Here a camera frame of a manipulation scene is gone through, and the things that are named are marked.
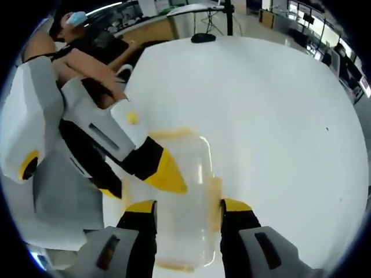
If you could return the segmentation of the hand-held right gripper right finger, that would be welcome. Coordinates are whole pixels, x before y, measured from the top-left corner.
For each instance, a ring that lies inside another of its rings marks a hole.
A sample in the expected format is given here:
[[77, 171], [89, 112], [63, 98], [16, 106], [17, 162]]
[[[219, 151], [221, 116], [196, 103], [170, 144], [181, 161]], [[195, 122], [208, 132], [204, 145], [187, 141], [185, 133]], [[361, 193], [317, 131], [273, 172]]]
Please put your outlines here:
[[270, 226], [262, 226], [252, 208], [225, 198], [221, 242], [225, 277], [320, 277], [299, 258], [297, 247]]

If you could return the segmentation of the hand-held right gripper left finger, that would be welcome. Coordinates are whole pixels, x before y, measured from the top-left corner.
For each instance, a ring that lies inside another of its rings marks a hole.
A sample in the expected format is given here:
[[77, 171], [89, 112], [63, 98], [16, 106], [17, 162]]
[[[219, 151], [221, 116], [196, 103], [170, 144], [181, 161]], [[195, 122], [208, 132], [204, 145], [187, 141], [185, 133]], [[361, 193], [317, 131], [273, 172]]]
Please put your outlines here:
[[118, 224], [95, 231], [83, 246], [83, 277], [152, 277], [157, 201], [130, 205]]

